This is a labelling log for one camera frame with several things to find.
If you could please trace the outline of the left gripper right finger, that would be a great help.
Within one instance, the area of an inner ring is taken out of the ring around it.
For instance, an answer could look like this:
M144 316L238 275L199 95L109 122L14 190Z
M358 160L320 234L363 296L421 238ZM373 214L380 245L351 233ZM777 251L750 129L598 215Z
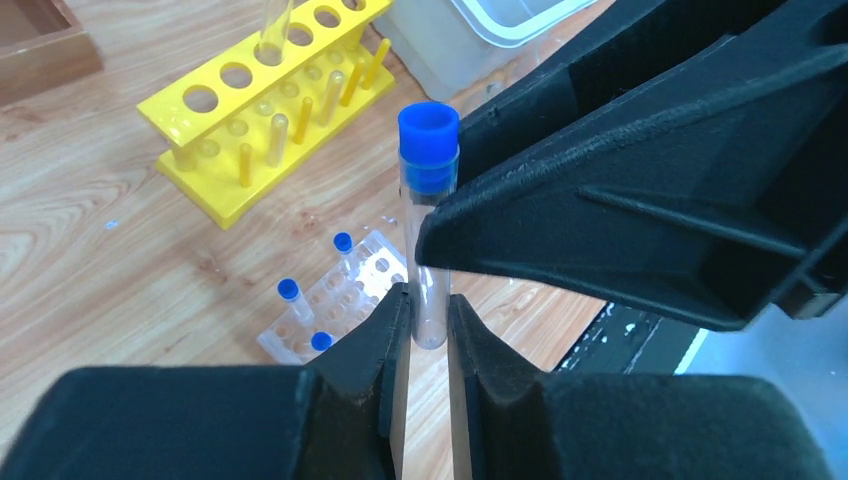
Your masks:
M546 372L449 307L458 479L828 479L798 410L773 384L721 375Z

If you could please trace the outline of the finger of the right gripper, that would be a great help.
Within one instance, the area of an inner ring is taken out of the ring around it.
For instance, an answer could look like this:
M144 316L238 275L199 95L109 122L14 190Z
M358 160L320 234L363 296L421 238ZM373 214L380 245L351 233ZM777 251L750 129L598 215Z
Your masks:
M530 74L467 116L461 126L459 184L501 183L501 164L525 152L560 154L561 132L646 99L647 117L669 94L673 71L721 46L779 7L777 1L617 1Z
M761 192L767 114L783 82L761 41L736 36L646 99L561 132L560 154L525 152L445 199L422 226L428 266L539 281L713 330L743 329L766 306Z

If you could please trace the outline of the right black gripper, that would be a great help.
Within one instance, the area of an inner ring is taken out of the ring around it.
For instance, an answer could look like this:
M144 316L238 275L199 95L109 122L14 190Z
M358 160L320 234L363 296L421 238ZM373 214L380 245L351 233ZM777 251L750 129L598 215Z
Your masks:
M762 300L815 318L847 293L847 4L782 1L763 20L761 57L778 62L780 109L761 192Z

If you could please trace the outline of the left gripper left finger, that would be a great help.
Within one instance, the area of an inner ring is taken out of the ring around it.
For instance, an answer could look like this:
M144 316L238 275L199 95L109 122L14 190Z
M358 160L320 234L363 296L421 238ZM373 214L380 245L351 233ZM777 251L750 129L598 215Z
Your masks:
M397 479L410 298L302 366L82 367L44 393L5 479Z

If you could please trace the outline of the large clear test tube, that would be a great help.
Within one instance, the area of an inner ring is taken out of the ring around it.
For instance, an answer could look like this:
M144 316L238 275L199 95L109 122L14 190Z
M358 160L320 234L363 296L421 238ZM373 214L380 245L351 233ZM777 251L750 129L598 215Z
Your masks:
M278 66L284 58L292 0L265 0L256 59L266 66Z

